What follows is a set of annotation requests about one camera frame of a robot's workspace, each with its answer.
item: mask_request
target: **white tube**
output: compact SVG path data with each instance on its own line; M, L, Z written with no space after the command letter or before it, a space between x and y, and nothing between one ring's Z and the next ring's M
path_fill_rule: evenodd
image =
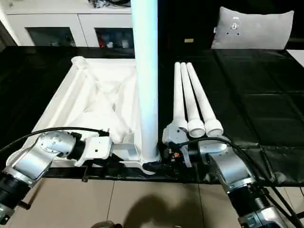
M140 159L159 160L157 0L131 0L135 63L142 133Z
M183 131L188 131L188 123L185 119L184 97L181 84L181 64L174 64L174 102L173 102L173 123Z
M205 122L206 135L208 137L221 136L224 132L223 127L220 121L218 121L218 119L214 115L212 107L193 68L192 63L187 63L187 69L193 85L195 96L200 105L201 114Z
M185 63L181 63L180 67L188 116L189 135L193 138L199 138L205 134L204 123L199 118L200 114L195 103L195 97L191 87L187 66Z

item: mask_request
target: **black tablecloth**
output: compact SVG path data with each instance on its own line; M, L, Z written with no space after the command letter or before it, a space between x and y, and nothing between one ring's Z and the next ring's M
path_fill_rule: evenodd
M29 133L71 67L74 56L133 58L125 50L8 47L0 53L0 147ZM304 184L304 68L286 51L203 50L162 53L159 138L172 121L174 62L190 61L225 135L241 146L276 185ZM6 158L22 144L1 154ZM84 168L50 169L48 177L79 178ZM90 169L92 178L215 183L208 166L147 176L137 169Z

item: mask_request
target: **cable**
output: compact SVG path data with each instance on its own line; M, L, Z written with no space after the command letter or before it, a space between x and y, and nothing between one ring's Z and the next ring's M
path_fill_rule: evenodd
M294 222L296 224L295 225L296 227L304 228L304 225L301 223L300 219L297 217L297 214L295 213L295 211L291 208L291 206L284 199L284 197L281 195L281 193L273 186L273 183L268 180L268 177L266 176L266 174L264 174L264 172L259 168L259 166L257 166L254 163L254 161L239 146L237 146L233 142L230 142L230 141L222 139L222 138L210 137L210 138L198 138L198 139L190 140L187 142L176 144L176 146L178 146L180 148L184 145L189 145L192 143L198 143L200 141L207 141L207 140L215 140L218 142L222 142L222 143L225 143L225 144L231 146L232 148L236 149L237 152L239 154L241 154L240 157L245 158L244 162L247 163L247 165L250 167L250 170L253 172L253 175L254 175L255 179L258 181L258 183L260 184L261 179L259 178L257 173L260 173L260 175L265 179L265 181L268 181L270 183L271 189L275 192L275 194L278 196L278 198L281 200L281 202L284 204L284 206L287 208L287 210L291 214L291 217L288 218L290 220L290 222L292 222L292 223Z
M8 144L5 147L3 147L2 149L0 149L0 154L3 153L4 151L8 150L14 144L16 144L28 137L31 137L33 135L41 134L41 133L45 133L45 132L61 131L61 130L79 130L79 131L87 131L87 132L97 132L99 134L99 136L109 136L109 133L105 132L103 130L97 130L97 129L86 128L86 127L52 127L52 128L38 130L38 131L26 134L26 135L16 139L15 141L11 142L10 144Z
M300 192L301 192L301 195L302 195L303 198L304 198L304 193L303 193L302 187L300 187Z

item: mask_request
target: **shelf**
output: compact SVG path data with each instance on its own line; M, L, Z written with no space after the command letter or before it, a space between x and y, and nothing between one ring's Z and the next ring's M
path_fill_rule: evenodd
M0 0L6 14L131 14L131 8L94 9L87 0Z

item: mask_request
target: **wall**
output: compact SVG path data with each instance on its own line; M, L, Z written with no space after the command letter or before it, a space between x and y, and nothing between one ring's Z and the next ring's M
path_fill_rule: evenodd
M0 21L2 22L2 24L4 25L6 30L9 32L9 34L13 37L16 44L20 45L20 42L19 42L14 30L10 26L7 15L4 12L4 3L3 2L0 2Z

